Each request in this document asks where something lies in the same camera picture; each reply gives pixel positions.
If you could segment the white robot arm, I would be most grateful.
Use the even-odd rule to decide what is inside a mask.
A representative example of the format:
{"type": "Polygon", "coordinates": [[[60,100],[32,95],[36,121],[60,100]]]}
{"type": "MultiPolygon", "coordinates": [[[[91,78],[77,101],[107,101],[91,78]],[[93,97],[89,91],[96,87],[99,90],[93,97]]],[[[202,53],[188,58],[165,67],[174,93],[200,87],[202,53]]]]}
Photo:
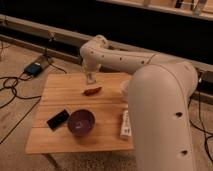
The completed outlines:
{"type": "Polygon", "coordinates": [[[127,102],[138,171],[196,171],[188,116],[195,67],[169,55],[111,50],[102,35],[83,44],[80,55],[91,83],[100,66],[131,75],[127,102]]]}

